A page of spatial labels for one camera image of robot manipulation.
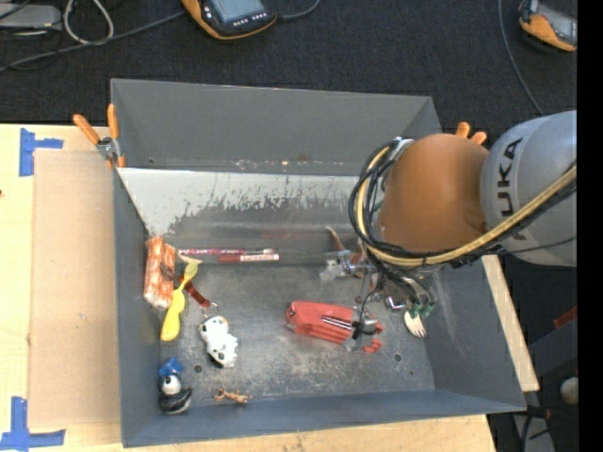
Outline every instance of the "white cable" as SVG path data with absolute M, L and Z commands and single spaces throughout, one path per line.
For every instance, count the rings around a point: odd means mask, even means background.
M 101 10 L 101 13 L 105 17 L 105 20 L 109 26 L 107 35 L 104 39 L 96 40 L 96 41 L 89 41 L 89 40 L 82 39 L 81 37 L 78 37 L 77 35 L 74 34 L 71 27 L 69 26 L 69 17 L 72 13 L 73 4 L 75 3 L 75 0 L 69 0 L 67 2 L 67 6 L 65 7 L 65 11 L 63 12 L 63 24 L 65 25 L 65 30 L 67 31 L 69 36 L 79 43 L 104 43 L 106 40 L 113 37 L 113 34 L 114 34 L 113 21 L 111 20 L 111 17 L 109 16 L 108 12 L 106 11 L 106 8 L 103 6 L 103 4 L 101 2 L 99 2 L 99 0 L 91 0 L 91 1 L 94 3 L 94 5 L 96 5 L 96 7 L 98 7 L 99 10 Z

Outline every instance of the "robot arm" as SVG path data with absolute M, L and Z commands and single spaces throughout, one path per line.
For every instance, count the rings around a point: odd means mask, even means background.
M 425 268 L 504 249 L 575 266 L 576 111 L 521 123 L 490 152 L 484 135 L 467 137 L 462 124 L 395 159 L 396 141 L 369 158 L 350 197 L 350 220 L 369 255 Z

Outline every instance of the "red stapler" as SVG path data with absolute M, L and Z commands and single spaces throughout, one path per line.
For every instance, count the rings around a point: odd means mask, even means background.
M 287 308 L 286 319 L 294 332 L 338 343 L 347 351 L 362 349 L 374 353 L 382 346 L 374 338 L 383 331 L 381 322 L 365 314 L 360 323 L 360 314 L 350 307 L 297 300 Z

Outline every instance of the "gray bin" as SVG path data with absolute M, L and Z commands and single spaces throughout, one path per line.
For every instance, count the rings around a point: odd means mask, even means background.
M 381 303 L 374 354 L 293 333 L 293 299 L 353 306 L 361 281 L 322 282 L 326 232 L 353 247 L 347 200 L 370 153 L 395 136 L 441 132 L 432 99 L 114 79 L 111 101 L 128 167 L 114 177 L 116 289 L 124 446 L 175 444 L 526 408 L 481 261 L 437 272 L 428 336 L 414 338 Z M 192 299 L 173 342 L 143 298 L 144 243 L 277 248 L 272 264 L 203 263 L 193 282 L 238 340 L 219 369 Z M 176 357 L 191 408 L 158 407 L 158 368 Z M 200 364 L 201 373 L 194 371 Z M 253 395 L 216 402 L 218 387 Z

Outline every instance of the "red object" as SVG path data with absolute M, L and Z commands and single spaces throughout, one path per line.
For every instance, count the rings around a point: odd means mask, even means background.
M 179 283 L 181 283 L 184 278 L 185 275 L 181 275 Z M 195 301 L 197 301 L 197 303 L 201 305 L 202 308 L 207 308 L 209 305 L 211 305 L 211 301 L 199 293 L 192 282 L 185 284 L 185 290 Z
M 260 261 L 279 261 L 278 253 L 253 253 L 253 254 L 223 254 L 218 256 L 218 263 L 249 263 Z
M 553 320 L 553 323 L 555 325 L 555 330 L 558 330 L 563 325 L 565 325 L 566 323 L 569 323 L 570 321 L 572 321 L 574 318 L 577 318 L 577 317 L 578 317 L 578 305 L 574 306 L 572 309 L 565 312 L 559 318 L 556 318 Z
M 286 319 L 291 329 L 302 335 L 316 336 L 341 344 L 351 337 L 352 308 L 322 303 L 318 301 L 293 301 L 286 310 Z M 383 325 L 377 322 L 375 334 L 383 331 Z M 371 345 L 363 347 L 367 353 L 374 353 L 381 348 L 381 341 L 372 339 Z

